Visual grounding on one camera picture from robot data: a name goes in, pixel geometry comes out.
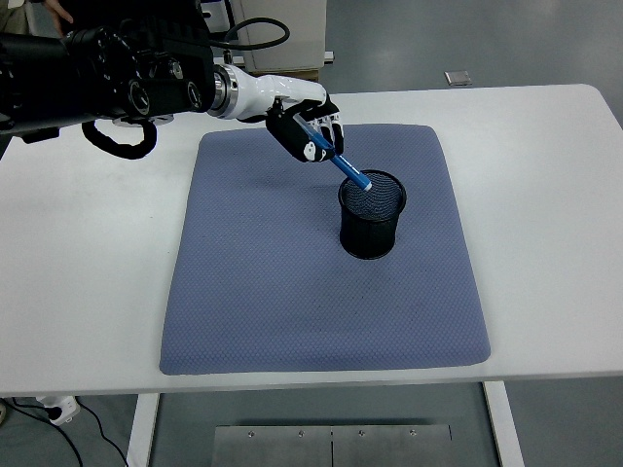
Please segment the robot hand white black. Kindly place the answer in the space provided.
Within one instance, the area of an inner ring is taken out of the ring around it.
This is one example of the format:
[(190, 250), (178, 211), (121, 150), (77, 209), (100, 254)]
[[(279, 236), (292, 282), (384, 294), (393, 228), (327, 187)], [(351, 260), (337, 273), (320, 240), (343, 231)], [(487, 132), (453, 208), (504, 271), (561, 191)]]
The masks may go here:
[(214, 116), (263, 122), (274, 139), (300, 162), (324, 162), (344, 152), (340, 110), (319, 83), (285, 76), (253, 77), (234, 65), (221, 68), (224, 101)]

